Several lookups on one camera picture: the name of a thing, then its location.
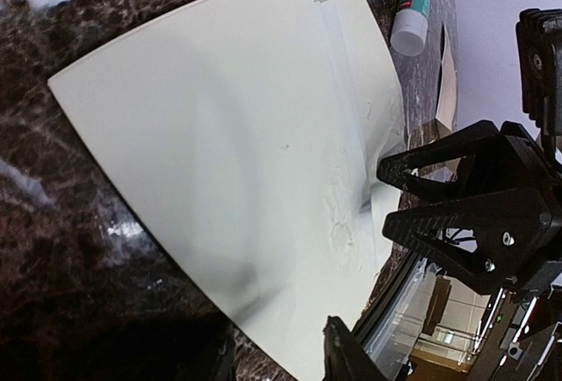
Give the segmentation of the lined letter paper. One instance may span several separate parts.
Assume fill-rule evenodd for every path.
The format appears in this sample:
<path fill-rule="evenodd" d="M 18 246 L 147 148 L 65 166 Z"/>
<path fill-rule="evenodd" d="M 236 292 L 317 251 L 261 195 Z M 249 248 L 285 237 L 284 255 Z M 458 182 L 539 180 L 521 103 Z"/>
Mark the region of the lined letter paper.
<path fill-rule="evenodd" d="M 439 135 L 445 137 L 455 131 L 458 105 L 457 71 L 450 35 L 445 25 L 442 25 L 442 42 L 439 92 L 435 119 Z"/>

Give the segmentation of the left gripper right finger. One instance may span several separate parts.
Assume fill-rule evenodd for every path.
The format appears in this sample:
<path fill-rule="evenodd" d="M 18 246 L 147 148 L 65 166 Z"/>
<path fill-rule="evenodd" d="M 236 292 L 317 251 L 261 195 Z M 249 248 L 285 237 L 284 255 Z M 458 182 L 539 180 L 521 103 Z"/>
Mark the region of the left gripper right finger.
<path fill-rule="evenodd" d="M 325 380 L 375 381 L 382 373 L 337 316 L 328 316 L 324 334 Z"/>

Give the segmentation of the black front table rail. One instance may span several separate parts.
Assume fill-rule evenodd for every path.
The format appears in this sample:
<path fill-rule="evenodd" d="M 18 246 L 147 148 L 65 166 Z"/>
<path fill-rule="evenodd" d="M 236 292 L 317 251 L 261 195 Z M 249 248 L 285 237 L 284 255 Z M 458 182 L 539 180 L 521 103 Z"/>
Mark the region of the black front table rail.
<path fill-rule="evenodd" d="M 390 312 L 393 301 L 406 286 L 407 279 L 421 257 L 405 248 L 393 247 L 388 260 L 378 275 L 365 310 L 351 333 L 362 346 L 366 346 L 382 319 Z"/>

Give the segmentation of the green white glue stick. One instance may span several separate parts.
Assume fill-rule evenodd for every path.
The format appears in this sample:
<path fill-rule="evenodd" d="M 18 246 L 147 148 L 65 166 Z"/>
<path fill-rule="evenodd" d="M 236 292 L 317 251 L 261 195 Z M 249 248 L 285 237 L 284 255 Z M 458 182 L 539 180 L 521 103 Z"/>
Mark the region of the green white glue stick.
<path fill-rule="evenodd" d="M 425 47 L 429 29 L 430 0 L 399 0 L 391 31 L 391 47 L 408 57 Z"/>

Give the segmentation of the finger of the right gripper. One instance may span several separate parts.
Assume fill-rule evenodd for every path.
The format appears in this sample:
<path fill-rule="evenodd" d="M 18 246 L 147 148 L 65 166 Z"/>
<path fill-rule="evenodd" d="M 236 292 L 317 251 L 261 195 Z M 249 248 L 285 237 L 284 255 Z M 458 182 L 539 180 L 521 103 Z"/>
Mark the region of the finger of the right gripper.
<path fill-rule="evenodd" d="M 520 296 L 516 278 L 508 273 L 512 255 L 504 245 L 506 230 L 515 226 L 508 216 L 510 198 L 461 198 L 392 212 L 383 235 L 442 267 L 480 295 L 504 287 Z"/>
<path fill-rule="evenodd" d="M 377 178 L 419 199 L 510 198 L 503 174 L 508 142 L 497 126 L 481 120 L 442 139 L 389 155 Z"/>

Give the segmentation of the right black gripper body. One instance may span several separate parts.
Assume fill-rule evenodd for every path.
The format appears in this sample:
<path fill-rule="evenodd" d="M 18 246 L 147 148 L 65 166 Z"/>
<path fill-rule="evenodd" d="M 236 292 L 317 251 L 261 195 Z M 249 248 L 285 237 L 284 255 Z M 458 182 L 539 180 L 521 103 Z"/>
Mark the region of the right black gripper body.
<path fill-rule="evenodd" d="M 520 293 L 541 293 L 561 272 L 561 172 L 524 127 L 504 122 L 501 134 L 514 150 L 508 175 L 520 191 L 508 202 L 515 226 L 506 230 L 504 245 L 509 275 Z"/>

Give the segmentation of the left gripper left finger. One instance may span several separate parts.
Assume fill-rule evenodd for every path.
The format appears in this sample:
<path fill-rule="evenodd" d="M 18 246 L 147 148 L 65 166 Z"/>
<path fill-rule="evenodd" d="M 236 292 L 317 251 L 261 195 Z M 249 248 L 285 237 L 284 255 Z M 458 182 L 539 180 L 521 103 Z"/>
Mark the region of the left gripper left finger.
<path fill-rule="evenodd" d="M 208 380 L 235 380 L 234 340 L 231 336 L 215 338 L 210 346 L 208 357 Z"/>

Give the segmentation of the cream paper envelope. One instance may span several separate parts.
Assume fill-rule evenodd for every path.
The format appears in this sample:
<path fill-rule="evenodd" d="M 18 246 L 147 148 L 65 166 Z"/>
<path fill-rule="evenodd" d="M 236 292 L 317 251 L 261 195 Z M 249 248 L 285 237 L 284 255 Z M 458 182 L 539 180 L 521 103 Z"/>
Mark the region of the cream paper envelope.
<path fill-rule="evenodd" d="M 198 0 L 48 82 L 81 140 L 197 287 L 299 380 L 323 376 L 392 244 L 400 82 L 366 0 Z"/>

